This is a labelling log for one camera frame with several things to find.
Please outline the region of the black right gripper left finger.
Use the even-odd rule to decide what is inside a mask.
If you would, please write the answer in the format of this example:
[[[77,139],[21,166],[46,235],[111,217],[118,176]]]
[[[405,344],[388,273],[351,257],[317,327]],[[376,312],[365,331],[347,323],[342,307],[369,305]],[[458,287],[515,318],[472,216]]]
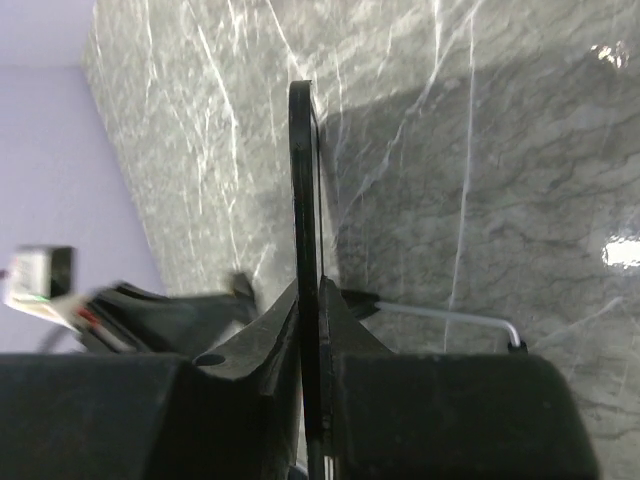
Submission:
[[[202,361],[5,354],[5,479],[284,479],[300,416],[297,289]]]

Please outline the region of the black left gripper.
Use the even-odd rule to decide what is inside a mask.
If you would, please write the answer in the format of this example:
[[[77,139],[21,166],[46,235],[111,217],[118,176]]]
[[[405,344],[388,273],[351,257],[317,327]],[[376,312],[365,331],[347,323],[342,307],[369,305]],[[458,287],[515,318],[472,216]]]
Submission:
[[[92,352],[202,354],[258,317],[250,278],[234,272],[223,293],[168,297],[128,282],[75,290],[76,250],[21,245],[2,269],[3,303],[76,334]]]

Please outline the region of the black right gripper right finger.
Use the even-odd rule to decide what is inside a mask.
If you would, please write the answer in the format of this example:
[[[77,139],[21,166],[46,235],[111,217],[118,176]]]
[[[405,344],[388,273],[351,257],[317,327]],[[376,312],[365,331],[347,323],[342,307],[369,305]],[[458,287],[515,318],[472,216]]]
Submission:
[[[338,479],[596,479],[559,370],[531,354],[398,354],[319,290],[324,410]]]

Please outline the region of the black framed whiteboard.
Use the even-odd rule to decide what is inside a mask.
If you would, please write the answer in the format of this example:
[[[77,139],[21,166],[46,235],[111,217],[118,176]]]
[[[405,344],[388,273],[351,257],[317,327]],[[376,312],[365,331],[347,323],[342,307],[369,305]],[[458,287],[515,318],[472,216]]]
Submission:
[[[311,81],[296,80],[290,84],[288,115],[307,465],[311,479],[325,479],[319,318],[324,252],[319,127]]]

